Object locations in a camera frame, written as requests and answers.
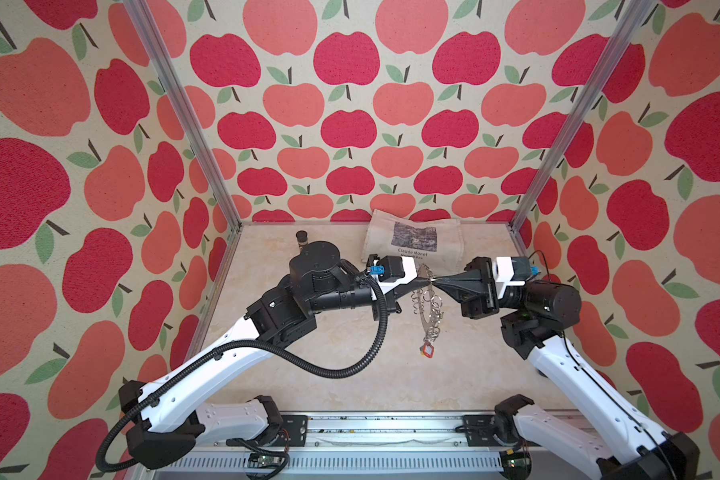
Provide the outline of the metal disc with key rings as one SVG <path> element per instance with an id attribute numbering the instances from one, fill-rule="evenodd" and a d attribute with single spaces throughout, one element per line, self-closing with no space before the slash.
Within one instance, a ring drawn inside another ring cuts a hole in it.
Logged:
<path id="1" fill-rule="evenodd" d="M 434 345 L 440 336 L 443 319 L 442 298 L 435 292 L 432 284 L 411 294 L 414 312 L 419 315 L 424 331 L 424 341 Z"/>

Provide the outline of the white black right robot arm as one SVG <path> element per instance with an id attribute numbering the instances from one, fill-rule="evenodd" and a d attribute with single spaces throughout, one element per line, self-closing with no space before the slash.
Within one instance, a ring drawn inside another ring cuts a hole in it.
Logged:
<path id="1" fill-rule="evenodd" d="M 594 429 L 578 429 L 517 394 L 494 408 L 499 441 L 535 443 L 591 479 L 695 478 L 700 450 L 694 441 L 632 406 L 567 339 L 580 321 L 577 289 L 541 278 L 526 257 L 476 257 L 463 272 L 431 283 L 460 304 L 465 318 L 500 315 L 506 345 L 551 380 Z"/>

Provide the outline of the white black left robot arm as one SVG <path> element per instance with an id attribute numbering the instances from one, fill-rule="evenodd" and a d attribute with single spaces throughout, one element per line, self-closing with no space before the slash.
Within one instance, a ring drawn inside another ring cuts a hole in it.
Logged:
<path id="1" fill-rule="evenodd" d="M 122 418 L 96 454 L 102 472 L 137 464 L 167 466 L 189 453 L 208 432 L 197 408 L 239 374 L 272 356 L 327 379 L 345 379 L 376 358 L 386 337 L 389 316 L 398 299 L 430 284 L 410 257 L 373 258 L 365 270 L 342 258 L 327 241 L 303 246 L 289 262 L 289 272 L 251 304 L 221 338 L 167 376 L 151 383 L 129 381 L 119 390 Z M 287 346 L 316 328 L 318 314 L 369 306 L 377 332 L 369 350 L 354 364 L 338 369 L 317 366 Z"/>

